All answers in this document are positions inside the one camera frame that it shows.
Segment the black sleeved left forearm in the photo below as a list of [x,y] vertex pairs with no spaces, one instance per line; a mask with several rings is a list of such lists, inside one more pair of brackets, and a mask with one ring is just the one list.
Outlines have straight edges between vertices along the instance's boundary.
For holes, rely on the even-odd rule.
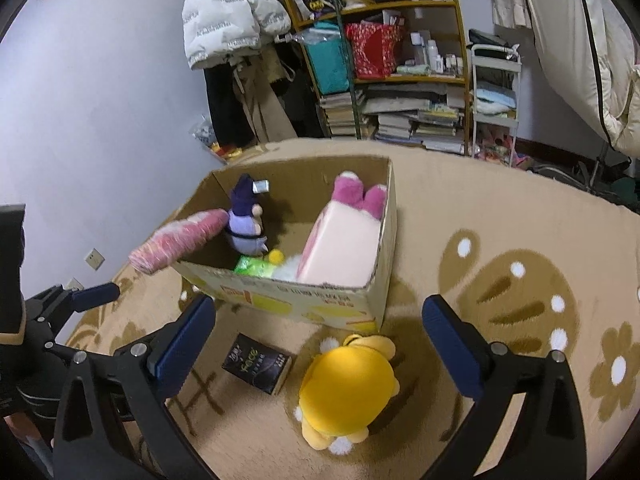
[[26,307],[21,291],[21,267],[24,261],[24,205],[1,207],[0,232],[0,308],[1,343],[19,346],[23,343]]

